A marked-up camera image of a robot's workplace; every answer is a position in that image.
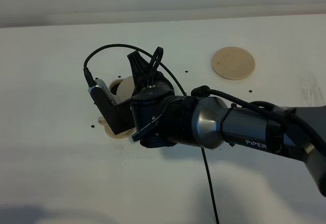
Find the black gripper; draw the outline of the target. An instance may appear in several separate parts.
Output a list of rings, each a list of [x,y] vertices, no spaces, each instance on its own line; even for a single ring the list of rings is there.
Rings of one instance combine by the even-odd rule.
[[[127,56],[134,82],[131,111],[136,128],[132,140],[146,148],[197,146],[192,133],[192,117],[199,99],[176,96],[172,84],[157,72],[150,81],[150,64],[134,51]]]

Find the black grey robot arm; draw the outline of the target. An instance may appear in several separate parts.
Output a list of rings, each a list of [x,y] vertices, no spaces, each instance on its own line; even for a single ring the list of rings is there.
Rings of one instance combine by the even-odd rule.
[[[146,148],[185,144],[215,149],[222,143],[302,161],[325,194],[325,107],[279,107],[245,102],[207,86],[176,96],[171,84],[135,51],[128,56],[135,91],[134,141]]]

